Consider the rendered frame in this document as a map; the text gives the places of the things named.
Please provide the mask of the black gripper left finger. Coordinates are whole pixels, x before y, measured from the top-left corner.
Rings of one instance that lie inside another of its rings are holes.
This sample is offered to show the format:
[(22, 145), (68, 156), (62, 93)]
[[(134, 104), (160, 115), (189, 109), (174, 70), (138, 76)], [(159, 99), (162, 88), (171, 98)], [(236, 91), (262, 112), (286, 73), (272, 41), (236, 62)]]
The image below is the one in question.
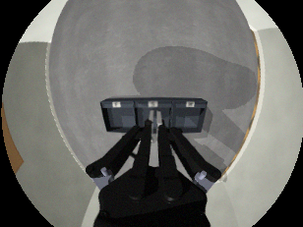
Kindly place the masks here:
[(150, 163), (153, 110), (145, 121), (145, 126), (132, 127), (103, 157), (88, 165), (87, 174), (101, 190), (114, 181), (137, 144), (140, 142), (135, 156), (126, 192), (131, 199), (141, 199), (145, 194), (148, 165)]

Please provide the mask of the black rack of bins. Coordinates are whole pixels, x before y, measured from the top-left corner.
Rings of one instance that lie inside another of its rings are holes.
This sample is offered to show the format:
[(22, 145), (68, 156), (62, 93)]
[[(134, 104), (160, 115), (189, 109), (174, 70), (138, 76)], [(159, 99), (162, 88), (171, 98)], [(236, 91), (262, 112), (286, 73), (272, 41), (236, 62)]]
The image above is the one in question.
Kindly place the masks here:
[(182, 134), (200, 133), (207, 106), (208, 102), (202, 98), (186, 97), (107, 98), (100, 101), (105, 129), (110, 133), (127, 133), (134, 126), (144, 127), (151, 110), (154, 110), (153, 134), (156, 134), (156, 110), (160, 110), (166, 128), (175, 127)]

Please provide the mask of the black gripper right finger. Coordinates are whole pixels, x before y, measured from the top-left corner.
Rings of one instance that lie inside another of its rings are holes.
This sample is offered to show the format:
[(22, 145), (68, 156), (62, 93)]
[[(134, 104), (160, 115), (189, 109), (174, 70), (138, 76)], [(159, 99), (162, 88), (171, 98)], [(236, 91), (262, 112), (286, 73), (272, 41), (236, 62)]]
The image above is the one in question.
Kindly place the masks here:
[(221, 177), (221, 172), (205, 161), (183, 134), (175, 127), (164, 125), (160, 110), (157, 110), (158, 166), (162, 169), (163, 195), (167, 200), (177, 200), (183, 193), (174, 155), (175, 151), (193, 183), (205, 193)]

